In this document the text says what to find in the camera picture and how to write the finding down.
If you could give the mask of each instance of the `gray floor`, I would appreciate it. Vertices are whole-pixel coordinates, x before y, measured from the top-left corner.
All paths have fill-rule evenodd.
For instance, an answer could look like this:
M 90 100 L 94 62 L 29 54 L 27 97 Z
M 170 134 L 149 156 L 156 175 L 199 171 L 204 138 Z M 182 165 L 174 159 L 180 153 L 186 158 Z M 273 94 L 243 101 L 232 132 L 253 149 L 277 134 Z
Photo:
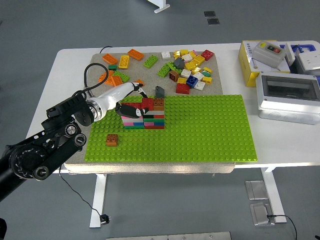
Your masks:
M 239 43 L 276 39 L 320 42 L 320 2 L 167 0 L 155 14 L 146 0 L 0 0 L 0 152 L 26 137 L 49 72 L 61 49 Z M 204 11 L 220 25 L 209 26 Z M 320 235 L 320 167 L 277 168 L 284 211 L 298 239 Z M 66 175 L 89 202 L 94 175 Z M 58 175 L 27 181 L 0 203 L 10 239 L 97 239 L 230 231 L 232 240 L 290 240 L 290 223 L 255 227 L 245 181 L 259 169 L 230 174 L 112 175 L 109 225 L 89 229 L 91 210 Z

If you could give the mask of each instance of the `cable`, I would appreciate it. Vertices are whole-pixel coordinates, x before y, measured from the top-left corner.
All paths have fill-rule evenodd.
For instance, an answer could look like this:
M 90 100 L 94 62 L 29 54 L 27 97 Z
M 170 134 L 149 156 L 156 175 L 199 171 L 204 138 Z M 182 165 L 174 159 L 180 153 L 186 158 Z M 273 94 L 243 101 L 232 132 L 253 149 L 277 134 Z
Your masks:
M 109 219 L 109 216 L 106 215 L 106 214 L 103 214 L 103 215 L 100 215 L 100 213 L 98 212 L 97 209 L 93 208 L 89 202 L 87 202 L 86 200 L 83 199 L 83 197 L 80 195 L 80 193 L 78 193 L 76 190 L 74 190 L 70 184 L 62 177 L 61 175 L 61 167 L 62 165 L 59 167 L 59 176 L 62 178 L 62 180 L 71 188 L 72 191 L 74 191 L 76 194 L 79 195 L 79 197 L 82 199 L 82 201 L 84 201 L 86 204 L 89 205 L 89 207 L 92 209 L 92 210 L 95 210 L 96 213 L 100 216 L 100 222 L 101 224 L 105 225 L 105 224 L 108 224 L 110 222 L 110 219 Z
M 101 53 L 102 50 L 103 50 L 103 49 L 106 49 L 106 48 L 113 48 L 113 46 L 105 46 L 104 48 L 101 49 L 101 51 L 100 51 L 99 53 Z
M 294 224 L 294 221 L 292 221 L 292 219 L 291 219 L 290 217 L 288 217 L 287 215 L 267 215 L 266 217 L 267 217 L 268 219 L 270 219 L 270 218 L 275 218 L 275 217 L 287 217 L 287 218 L 291 221 L 291 223 L 292 223 L 292 225 L 293 225 L 293 227 L 294 227 L 295 240 L 297 240 L 297 237 L 298 237 L 297 229 L 296 229 L 296 226 L 295 226 L 295 224 Z
M 88 69 L 90 67 L 92 67 L 92 66 L 100 66 L 100 67 L 102 67 L 105 70 L 106 75 L 105 75 L 105 78 L 101 82 L 97 83 L 94 86 L 88 87 L 87 74 L 88 74 Z M 101 63 L 97 63 L 97 62 L 90 63 L 88 66 L 86 66 L 86 68 L 84 70 L 83 81 L 84 81 L 85 89 L 76 91 L 72 96 L 75 96 L 75 95 L 78 95 L 78 94 L 84 94 L 84 98 L 86 99 L 86 92 L 88 92 L 89 96 L 93 97 L 94 95 L 92 94 L 91 90 L 95 89 L 95 88 L 99 87 L 101 84 L 103 84 L 108 79 L 108 77 L 109 77 L 109 71 L 108 71 L 106 66 L 102 65 Z

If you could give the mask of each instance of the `robotic arm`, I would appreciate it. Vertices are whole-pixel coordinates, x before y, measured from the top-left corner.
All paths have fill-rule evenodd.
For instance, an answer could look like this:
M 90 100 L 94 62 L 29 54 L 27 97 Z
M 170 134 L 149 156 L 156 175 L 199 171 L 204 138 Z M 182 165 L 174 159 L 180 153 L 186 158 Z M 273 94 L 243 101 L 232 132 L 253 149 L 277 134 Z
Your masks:
M 43 131 L 6 146 L 0 159 L 0 202 L 27 179 L 45 180 L 73 154 L 82 150 L 87 138 L 78 123 L 90 126 L 112 109 L 131 118 L 144 115 L 147 108 L 137 109 L 119 103 L 134 91 L 147 98 L 141 87 L 140 83 L 128 82 L 87 100 L 85 91 L 88 89 L 85 89 L 48 109 L 48 119 L 41 123 Z

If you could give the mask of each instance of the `table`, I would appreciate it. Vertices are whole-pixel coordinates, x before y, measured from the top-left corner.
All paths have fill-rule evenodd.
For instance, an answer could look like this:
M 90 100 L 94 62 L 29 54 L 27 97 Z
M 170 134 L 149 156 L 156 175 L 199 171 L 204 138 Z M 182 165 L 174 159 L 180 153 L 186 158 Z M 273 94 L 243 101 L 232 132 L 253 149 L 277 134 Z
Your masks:
M 315 41 L 291 41 L 290 43 L 295 45 L 302 42 L 303 44 L 314 45 L 317 50 L 320 49 L 320 44 Z M 318 150 L 320 124 L 308 125 L 259 118 L 256 88 L 246 87 L 244 84 L 238 60 L 240 45 L 240 43 L 221 43 L 115 47 L 109 48 L 107 52 L 127 53 L 132 48 L 142 53 L 174 52 L 180 49 L 196 51 L 208 49 L 214 52 L 219 68 L 223 94 L 240 94 L 243 96 L 258 158 L 257 162 L 237 162 L 235 168 L 261 168 L 272 212 L 273 214 L 281 215 L 284 214 L 284 211 L 272 170 L 276 167 L 320 165 Z M 43 130 L 41 122 L 47 119 L 47 109 L 83 88 L 84 69 L 90 63 L 92 56 L 99 53 L 100 50 L 101 48 L 63 49 L 57 53 L 27 137 Z M 96 184 L 97 194 L 99 189 L 103 190 L 105 188 L 105 184 L 106 174 L 98 175 Z M 99 203 L 94 200 L 93 205 L 99 206 L 102 203 L 103 199 L 101 202 L 100 193 Z M 285 217 L 277 217 L 275 221 L 276 223 L 286 222 L 286 219 Z

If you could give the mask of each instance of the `green baseplate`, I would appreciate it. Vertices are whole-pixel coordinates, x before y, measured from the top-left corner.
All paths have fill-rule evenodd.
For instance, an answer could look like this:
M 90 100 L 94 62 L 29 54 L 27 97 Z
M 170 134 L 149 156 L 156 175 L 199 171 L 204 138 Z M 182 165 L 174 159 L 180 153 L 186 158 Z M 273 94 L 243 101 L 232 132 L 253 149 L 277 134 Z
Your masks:
M 129 96 L 122 102 L 141 102 Z M 87 162 L 253 162 L 257 154 L 241 95 L 175 95 L 164 102 L 165 129 L 125 129 L 114 110 L 92 125 Z M 118 146 L 106 146 L 118 134 Z

